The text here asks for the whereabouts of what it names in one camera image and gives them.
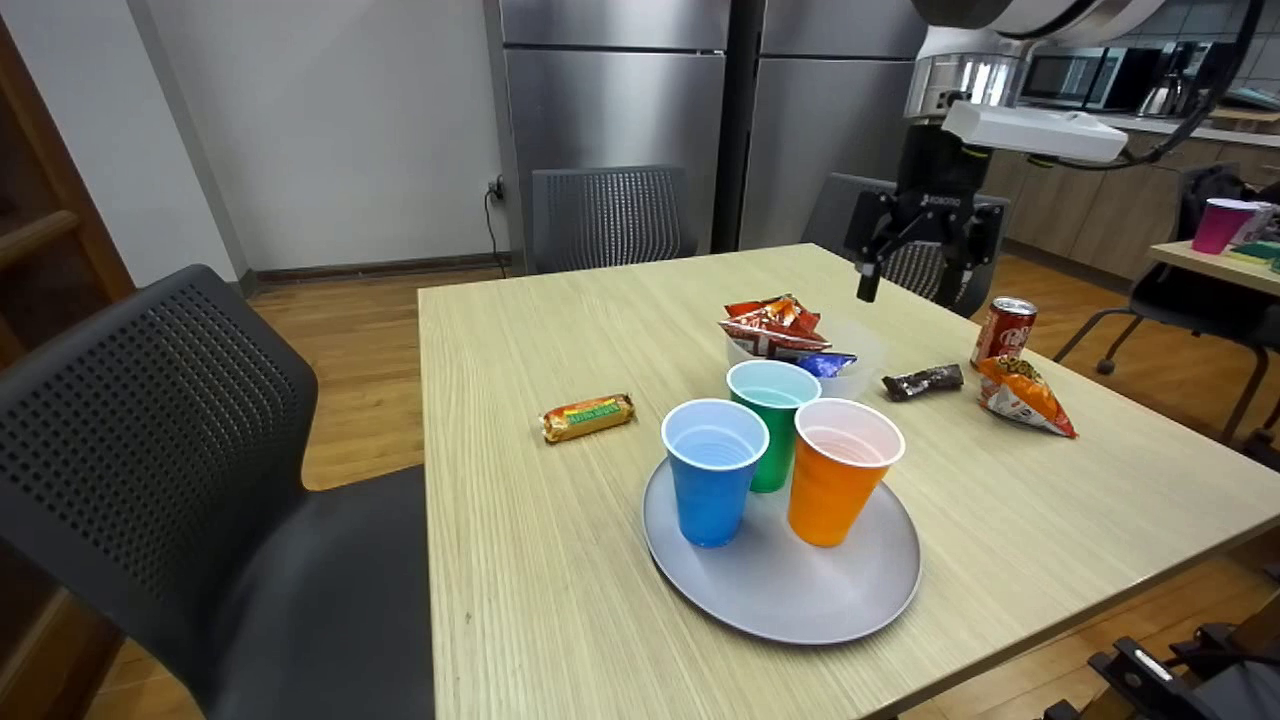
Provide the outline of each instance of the green cup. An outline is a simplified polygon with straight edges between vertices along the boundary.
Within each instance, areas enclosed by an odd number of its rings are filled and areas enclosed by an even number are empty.
[[[752,493],[776,493],[792,475],[795,407],[823,395],[823,383],[795,364],[745,359],[726,371],[733,401],[750,402],[770,426],[770,453],[755,464]]]

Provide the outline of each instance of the light wood tabletop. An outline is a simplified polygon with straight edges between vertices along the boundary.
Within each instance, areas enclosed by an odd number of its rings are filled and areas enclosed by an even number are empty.
[[[1192,251],[1192,240],[1179,240],[1179,245],[1151,245],[1151,259],[1280,295],[1280,272],[1271,272],[1271,263],[1261,257],[1245,257],[1245,251],[1207,257],[1207,251]]]
[[[889,487],[920,526],[920,595],[859,643],[750,641],[666,582],[641,507],[666,413],[726,395],[721,305],[776,292],[876,375],[978,339],[894,285],[859,305],[813,245],[421,292],[441,716],[896,712],[1280,517],[1275,473],[1038,350],[1082,439],[990,416],[971,375],[915,402],[870,389],[909,437]],[[541,445],[544,407],[606,391],[631,391],[636,423]]]

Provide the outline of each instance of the plastic cup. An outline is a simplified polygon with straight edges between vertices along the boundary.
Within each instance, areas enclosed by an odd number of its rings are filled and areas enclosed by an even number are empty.
[[[733,401],[688,401],[666,416],[675,517],[688,544],[728,544],[745,522],[750,482],[770,446],[755,413]]]
[[[909,453],[906,432],[870,402],[813,401],[795,413],[795,475],[789,522],[805,544],[837,547]]]
[[[726,371],[733,401],[750,402],[770,426],[770,453],[755,464],[752,493],[776,493],[792,475],[795,407],[823,395],[823,383],[780,359],[745,359]]]
[[[1270,202],[1207,196],[1206,214],[1192,236],[1192,251],[1219,257],[1245,231],[1254,231],[1261,221],[1270,221]]]

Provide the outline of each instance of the soda can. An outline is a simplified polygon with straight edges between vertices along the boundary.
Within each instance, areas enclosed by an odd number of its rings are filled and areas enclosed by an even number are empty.
[[[990,356],[993,359],[1016,359],[1030,346],[1034,323],[1038,323],[1038,305],[1034,298],[997,295],[993,298],[993,316],[978,334],[971,364],[990,359]]]

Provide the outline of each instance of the refrigerator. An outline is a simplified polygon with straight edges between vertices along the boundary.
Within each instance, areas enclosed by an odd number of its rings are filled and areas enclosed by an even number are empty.
[[[896,176],[909,0],[487,0],[507,245],[541,167],[683,167],[688,240],[792,245],[828,171]]]
[[[896,181],[920,40],[909,0],[764,0],[742,246],[795,245],[831,171]]]
[[[683,167],[683,236],[712,246],[728,2],[487,0],[518,263],[535,167]]]

